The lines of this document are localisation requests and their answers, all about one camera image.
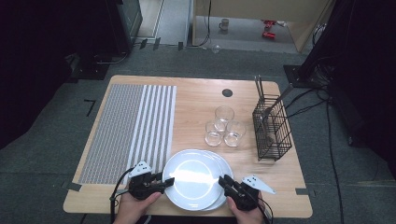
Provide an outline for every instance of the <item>floor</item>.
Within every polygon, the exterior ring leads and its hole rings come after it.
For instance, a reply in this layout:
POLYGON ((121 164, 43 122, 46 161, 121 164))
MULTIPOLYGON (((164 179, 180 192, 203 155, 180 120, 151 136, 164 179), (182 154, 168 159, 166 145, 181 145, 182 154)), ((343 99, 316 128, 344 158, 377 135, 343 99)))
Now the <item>floor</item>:
MULTIPOLYGON (((191 0, 140 0, 143 23, 138 38, 147 39, 153 43, 160 38, 160 44, 192 47, 192 1, 191 0)), ((270 32, 275 38, 262 37, 264 24, 261 20, 229 19, 229 29, 224 32, 219 28, 222 18, 196 18, 196 45, 212 49, 262 50, 267 52, 299 53, 297 52, 289 29, 279 24, 274 25, 270 32), (204 43, 207 25, 210 28, 210 38, 204 43)), ((307 44, 302 54, 308 54, 312 49, 307 44)))

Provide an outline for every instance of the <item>left hand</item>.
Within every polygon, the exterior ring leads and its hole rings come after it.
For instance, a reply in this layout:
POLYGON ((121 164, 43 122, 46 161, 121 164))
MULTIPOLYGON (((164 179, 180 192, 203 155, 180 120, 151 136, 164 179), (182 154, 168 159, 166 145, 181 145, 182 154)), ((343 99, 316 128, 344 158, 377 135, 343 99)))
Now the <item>left hand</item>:
POLYGON ((139 201, 129 192, 121 195, 119 212, 115 224, 135 224, 139 218, 146 214, 150 205, 161 197, 160 192, 154 192, 146 200, 139 201))

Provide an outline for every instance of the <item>right hand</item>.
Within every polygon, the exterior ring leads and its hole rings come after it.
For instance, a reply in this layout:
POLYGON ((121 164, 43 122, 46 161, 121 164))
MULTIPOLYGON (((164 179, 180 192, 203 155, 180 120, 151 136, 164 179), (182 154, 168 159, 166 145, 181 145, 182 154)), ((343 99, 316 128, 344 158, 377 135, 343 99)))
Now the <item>right hand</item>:
MULTIPOLYGON (((238 224, 262 224, 264 221, 262 212, 258 207, 250 211, 241 211, 236 207, 236 204, 231 197, 227 197, 227 204, 231 212, 235 215, 238 224)), ((260 200, 259 205, 261 205, 263 209, 265 208, 264 204, 260 200)))

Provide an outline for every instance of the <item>round plate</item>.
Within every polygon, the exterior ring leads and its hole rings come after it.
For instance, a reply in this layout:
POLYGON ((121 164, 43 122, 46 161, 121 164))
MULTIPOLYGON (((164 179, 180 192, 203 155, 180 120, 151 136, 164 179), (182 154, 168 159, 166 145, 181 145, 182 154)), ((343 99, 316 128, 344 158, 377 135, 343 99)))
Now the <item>round plate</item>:
POLYGON ((220 196, 219 176, 223 176, 221 168, 209 154, 197 149, 183 150, 163 168, 163 180, 175 178, 174 185, 165 193, 180 208, 203 210, 220 196))
MULTIPOLYGON (((212 151, 205 151, 205 153, 215 158, 215 160, 220 165, 221 171, 223 172, 224 175, 229 175, 231 178, 233 178, 233 171, 231 170, 231 167, 228 164, 228 162, 224 160, 224 158, 222 158, 219 154, 212 151)), ((221 193, 218 199, 214 203, 212 203, 209 207, 205 208, 204 211, 214 210, 222 206, 226 200, 227 198, 224 196, 224 189, 221 189, 221 193)))

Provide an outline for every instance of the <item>human hand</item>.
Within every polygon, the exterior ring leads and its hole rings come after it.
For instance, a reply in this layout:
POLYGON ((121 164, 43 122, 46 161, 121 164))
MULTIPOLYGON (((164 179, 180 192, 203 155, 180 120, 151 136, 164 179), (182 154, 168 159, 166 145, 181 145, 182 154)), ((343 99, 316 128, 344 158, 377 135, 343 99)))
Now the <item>human hand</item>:
MULTIPOLYGON (((262 193, 260 191, 259 198, 262 199, 262 193)), ((231 197, 227 197, 227 204, 231 212, 235 215, 238 224, 262 224, 264 221, 262 212, 258 207, 250 211, 241 211, 236 207, 236 204, 231 197)), ((259 200, 259 205, 264 208, 264 204, 261 200, 259 200)))
POLYGON ((154 192, 146 200, 139 201, 129 192, 121 195, 119 212, 114 224, 135 224, 146 214, 149 206, 161 197, 160 192, 154 192))

